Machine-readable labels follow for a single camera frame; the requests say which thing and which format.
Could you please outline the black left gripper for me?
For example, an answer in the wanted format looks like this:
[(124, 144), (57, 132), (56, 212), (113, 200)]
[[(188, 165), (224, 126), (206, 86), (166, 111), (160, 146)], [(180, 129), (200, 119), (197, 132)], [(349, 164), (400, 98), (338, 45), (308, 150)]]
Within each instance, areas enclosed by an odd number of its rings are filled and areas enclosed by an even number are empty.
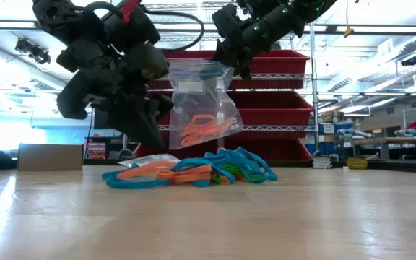
[(56, 99), (64, 118), (85, 119), (91, 105), (107, 114), (112, 129), (154, 149), (165, 146), (157, 122), (173, 108), (171, 98), (126, 90), (146, 90), (149, 81), (168, 73), (162, 51), (139, 43), (121, 55), (110, 45), (78, 39), (56, 62), (70, 72), (78, 71)]

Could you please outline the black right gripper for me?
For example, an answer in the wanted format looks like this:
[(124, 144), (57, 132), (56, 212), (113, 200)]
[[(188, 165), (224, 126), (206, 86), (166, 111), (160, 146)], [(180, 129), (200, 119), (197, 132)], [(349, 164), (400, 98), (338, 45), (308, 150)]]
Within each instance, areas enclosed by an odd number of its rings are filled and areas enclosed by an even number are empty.
[(251, 17), (246, 20), (246, 26), (242, 29), (242, 40), (217, 40), (213, 55), (214, 61), (237, 67), (236, 72), (243, 80), (251, 80), (249, 65), (254, 58), (247, 54), (238, 54), (241, 48), (246, 53), (269, 51), (282, 37), (282, 10), (248, 13)]

